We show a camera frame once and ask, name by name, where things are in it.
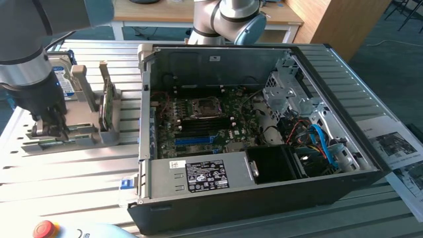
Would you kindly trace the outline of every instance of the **green circuit board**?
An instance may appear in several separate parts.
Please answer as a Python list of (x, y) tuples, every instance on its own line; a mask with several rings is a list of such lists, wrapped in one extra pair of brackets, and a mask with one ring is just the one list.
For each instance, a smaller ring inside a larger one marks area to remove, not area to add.
[(219, 154), (239, 151), (241, 147), (254, 146), (255, 133), (258, 131), (258, 118), (254, 114), (243, 115), (242, 103), (249, 99), (250, 94), (243, 89), (229, 89), (218, 97), (203, 98), (219, 101), (219, 117), (231, 118), (231, 126), (219, 130), (210, 130), (213, 143), (175, 145), (175, 135), (181, 133), (181, 120), (202, 120), (194, 118), (195, 107), (193, 104), (202, 99), (179, 99), (170, 96), (157, 97), (159, 102), (157, 114), (158, 128), (158, 159)]

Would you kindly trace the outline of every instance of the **white label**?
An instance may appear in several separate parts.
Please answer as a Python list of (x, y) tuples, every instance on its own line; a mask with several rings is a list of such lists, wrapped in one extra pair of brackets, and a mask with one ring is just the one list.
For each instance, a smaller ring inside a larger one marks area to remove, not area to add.
[(194, 85), (183, 85), (183, 86), (181, 86), (182, 88), (197, 88), (198, 87), (198, 85), (197, 84), (194, 84)]
[(73, 88), (71, 81), (66, 79), (66, 69), (63, 67), (54, 67), (54, 71), (62, 86), (62, 89), (65, 90), (65, 96), (70, 97), (75, 94), (75, 90)]
[(227, 180), (221, 180), (215, 182), (217, 184), (227, 184)]
[(211, 61), (221, 61), (221, 56), (211, 56)]
[(171, 169), (179, 169), (186, 167), (186, 160), (178, 160), (178, 161), (170, 161), (170, 168)]

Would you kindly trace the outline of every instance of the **blue pcie slot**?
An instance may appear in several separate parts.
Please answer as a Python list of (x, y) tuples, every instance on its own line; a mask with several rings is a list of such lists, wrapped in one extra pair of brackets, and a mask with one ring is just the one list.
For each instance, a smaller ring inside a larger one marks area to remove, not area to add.
[(175, 139), (175, 145), (197, 145), (197, 144), (213, 144), (217, 136), (203, 136), (197, 138), (179, 138)]

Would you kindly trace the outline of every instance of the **aluminum table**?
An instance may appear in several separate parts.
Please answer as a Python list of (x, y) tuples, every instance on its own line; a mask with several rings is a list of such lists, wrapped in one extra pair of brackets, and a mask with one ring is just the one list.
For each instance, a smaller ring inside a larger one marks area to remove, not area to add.
[[(103, 88), (99, 61), (109, 61), (113, 81), (123, 90), (122, 143), (102, 149), (26, 156), (19, 145), (26, 141), (23, 134), (34, 122), (30, 112), (18, 108), (0, 137), (3, 219), (9, 213), (23, 212), (53, 221), (110, 223), (143, 237), (126, 208), (119, 206), (125, 203), (119, 196), (121, 179), (139, 171), (142, 77), (137, 53), (141, 43), (67, 40), (58, 47), (74, 50), (78, 64), (89, 68), (87, 79), (94, 90)], [(298, 46), (355, 120), (381, 115), (397, 119), (331, 48)], [(331, 206), (153, 237), (378, 238), (406, 235), (422, 237), (423, 224), (418, 223), (383, 179), (351, 192)]]

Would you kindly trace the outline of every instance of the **chair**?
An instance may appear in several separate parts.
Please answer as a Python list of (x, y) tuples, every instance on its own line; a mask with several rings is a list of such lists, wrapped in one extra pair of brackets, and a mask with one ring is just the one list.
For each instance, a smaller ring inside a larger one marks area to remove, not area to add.
[(387, 12), (390, 6), (391, 6), (394, 3), (397, 3), (397, 7), (395, 7), (394, 10), (391, 11), (391, 13), (386, 16), (385, 20), (389, 19), (389, 17), (393, 15), (393, 13), (394, 13), (395, 11), (398, 11), (398, 10), (401, 11), (401, 14), (402, 14), (402, 15), (408, 16), (408, 18), (406, 18), (406, 20), (405, 20), (405, 22), (403, 22), (403, 25), (401, 26), (401, 28), (398, 29), (398, 31), (402, 30), (402, 28), (405, 27), (405, 25), (408, 24), (408, 22), (409, 22), (410, 19), (421, 19), (421, 18), (413, 18), (413, 15), (416, 14), (418, 8), (422, 6), (423, 0), (413, 0), (413, 1), (416, 1), (416, 2), (418, 3), (418, 5), (417, 5), (417, 7), (413, 9), (413, 12), (412, 12), (409, 15), (405, 15), (405, 9), (406, 9), (406, 6), (408, 6), (410, 0), (402, 0), (402, 1), (394, 1), (394, 0), (393, 0), (391, 3), (390, 3), (390, 5), (389, 5), (389, 7), (387, 7), (387, 9), (385, 10), (385, 12)]

